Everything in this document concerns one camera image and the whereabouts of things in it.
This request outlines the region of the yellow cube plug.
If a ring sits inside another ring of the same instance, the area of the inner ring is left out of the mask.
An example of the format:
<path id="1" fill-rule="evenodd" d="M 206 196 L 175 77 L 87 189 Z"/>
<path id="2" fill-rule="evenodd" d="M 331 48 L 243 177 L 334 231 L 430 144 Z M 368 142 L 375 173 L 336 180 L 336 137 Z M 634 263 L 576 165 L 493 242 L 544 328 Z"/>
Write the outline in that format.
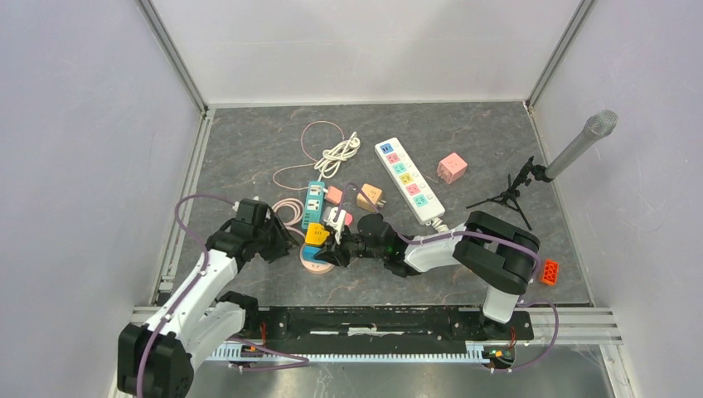
<path id="1" fill-rule="evenodd" d="M 323 224 L 311 222 L 308 225 L 304 243 L 312 247 L 322 247 L 330 237 L 331 232 L 328 231 Z"/>

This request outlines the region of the pink shape sorter toy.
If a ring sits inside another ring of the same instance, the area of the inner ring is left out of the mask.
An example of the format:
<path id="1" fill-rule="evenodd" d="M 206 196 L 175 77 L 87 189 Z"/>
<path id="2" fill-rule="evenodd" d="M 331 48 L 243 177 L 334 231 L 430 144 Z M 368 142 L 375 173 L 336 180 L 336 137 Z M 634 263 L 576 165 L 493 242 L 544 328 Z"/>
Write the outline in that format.
<path id="1" fill-rule="evenodd" d="M 311 274 L 326 274 L 334 269 L 334 265 L 325 262 L 324 264 L 318 264 L 318 263 L 312 263 L 305 261 L 302 258 L 302 249 L 305 245 L 302 246 L 300 252 L 299 252 L 299 260 L 303 267 L 310 272 Z"/>

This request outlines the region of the light blue plug adapter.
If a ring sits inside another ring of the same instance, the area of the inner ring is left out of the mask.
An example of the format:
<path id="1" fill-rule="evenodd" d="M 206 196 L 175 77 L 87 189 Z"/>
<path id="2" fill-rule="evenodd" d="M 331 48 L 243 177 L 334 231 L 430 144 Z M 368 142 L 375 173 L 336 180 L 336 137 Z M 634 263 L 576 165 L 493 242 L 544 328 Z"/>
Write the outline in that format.
<path id="1" fill-rule="evenodd" d="M 324 264 L 325 263 L 324 260 L 318 260 L 315 258 L 315 255 L 319 252 L 320 252 L 320 248 L 310 246 L 310 245 L 305 245 L 302 249 L 302 258 L 308 262 Z"/>

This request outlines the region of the teal usb power strip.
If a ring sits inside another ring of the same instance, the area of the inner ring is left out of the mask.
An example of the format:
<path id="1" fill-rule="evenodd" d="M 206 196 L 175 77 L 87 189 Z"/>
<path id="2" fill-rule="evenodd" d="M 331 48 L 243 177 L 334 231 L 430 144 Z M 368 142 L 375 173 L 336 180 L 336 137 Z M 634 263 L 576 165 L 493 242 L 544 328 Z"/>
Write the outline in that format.
<path id="1" fill-rule="evenodd" d="M 300 225 L 303 231 L 307 231 L 312 223 L 319 223 L 322 220 L 325 188 L 326 185 L 322 181 L 311 181 L 308 184 Z"/>

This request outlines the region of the salmon pink usb charger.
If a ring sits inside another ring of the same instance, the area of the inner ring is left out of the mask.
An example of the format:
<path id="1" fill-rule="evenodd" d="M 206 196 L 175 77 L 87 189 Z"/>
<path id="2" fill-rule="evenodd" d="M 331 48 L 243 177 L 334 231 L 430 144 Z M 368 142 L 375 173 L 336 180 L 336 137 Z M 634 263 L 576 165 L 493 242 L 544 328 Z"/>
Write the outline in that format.
<path id="1" fill-rule="evenodd" d="M 343 197 L 343 190 L 334 186 L 327 187 L 324 195 L 325 201 L 333 204 L 334 206 L 339 206 L 342 203 Z"/>

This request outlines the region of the beige dragon cube plug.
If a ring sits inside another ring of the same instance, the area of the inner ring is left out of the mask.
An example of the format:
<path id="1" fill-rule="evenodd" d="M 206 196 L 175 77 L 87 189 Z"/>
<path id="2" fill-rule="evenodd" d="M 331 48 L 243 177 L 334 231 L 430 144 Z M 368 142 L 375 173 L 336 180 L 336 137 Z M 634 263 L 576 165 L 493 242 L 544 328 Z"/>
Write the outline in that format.
<path id="1" fill-rule="evenodd" d="M 364 183 L 360 192 L 356 195 L 356 205 L 369 212 L 377 212 L 385 206 L 383 191 L 371 184 Z"/>

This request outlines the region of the white power strip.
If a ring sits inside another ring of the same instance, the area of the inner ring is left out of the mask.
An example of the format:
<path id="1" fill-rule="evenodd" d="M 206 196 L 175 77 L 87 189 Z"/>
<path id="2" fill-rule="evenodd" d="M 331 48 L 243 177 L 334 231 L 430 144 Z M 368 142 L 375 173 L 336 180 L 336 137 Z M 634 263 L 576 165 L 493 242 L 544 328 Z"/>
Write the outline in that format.
<path id="1" fill-rule="evenodd" d="M 375 145 L 377 157 L 421 225 L 444 229 L 445 208 L 398 138 Z"/>

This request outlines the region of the pink cube plug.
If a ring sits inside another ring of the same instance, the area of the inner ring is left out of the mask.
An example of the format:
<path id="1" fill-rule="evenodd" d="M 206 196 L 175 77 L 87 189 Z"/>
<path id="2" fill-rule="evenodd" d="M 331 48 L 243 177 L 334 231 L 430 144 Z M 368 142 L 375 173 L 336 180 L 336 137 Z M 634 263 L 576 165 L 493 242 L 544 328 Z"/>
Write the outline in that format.
<path id="1" fill-rule="evenodd" d="M 440 179 L 448 184 L 456 182 L 468 169 L 468 163 L 457 153 L 450 153 L 443 158 L 437 167 Z"/>

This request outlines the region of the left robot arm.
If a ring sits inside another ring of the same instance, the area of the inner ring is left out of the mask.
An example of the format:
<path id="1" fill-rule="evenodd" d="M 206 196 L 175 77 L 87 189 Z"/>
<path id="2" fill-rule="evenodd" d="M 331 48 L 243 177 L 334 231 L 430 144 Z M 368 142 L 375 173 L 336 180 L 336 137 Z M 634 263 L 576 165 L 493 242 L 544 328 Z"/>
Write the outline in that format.
<path id="1" fill-rule="evenodd" d="M 235 216 L 206 240 L 194 235 L 201 256 L 175 293 L 142 325 L 119 334 L 118 391 L 135 397 L 185 397 L 196 370 L 229 337 L 260 330 L 254 297 L 224 287 L 254 257 L 271 263 L 297 246 L 272 206 L 236 203 Z"/>

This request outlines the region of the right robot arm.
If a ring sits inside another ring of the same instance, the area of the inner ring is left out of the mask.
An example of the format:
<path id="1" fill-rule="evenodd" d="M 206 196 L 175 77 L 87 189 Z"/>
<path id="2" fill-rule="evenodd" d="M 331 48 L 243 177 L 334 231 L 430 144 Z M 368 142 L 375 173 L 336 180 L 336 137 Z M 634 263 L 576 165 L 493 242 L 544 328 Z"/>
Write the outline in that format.
<path id="1" fill-rule="evenodd" d="M 462 265 L 488 286 L 478 319 L 481 332 L 500 338 L 541 262 L 539 238 L 484 211 L 459 226 L 432 235 L 405 235 L 379 213 L 363 216 L 357 230 L 325 226 L 313 258 L 347 267 L 354 258 L 376 259 L 401 278 Z"/>

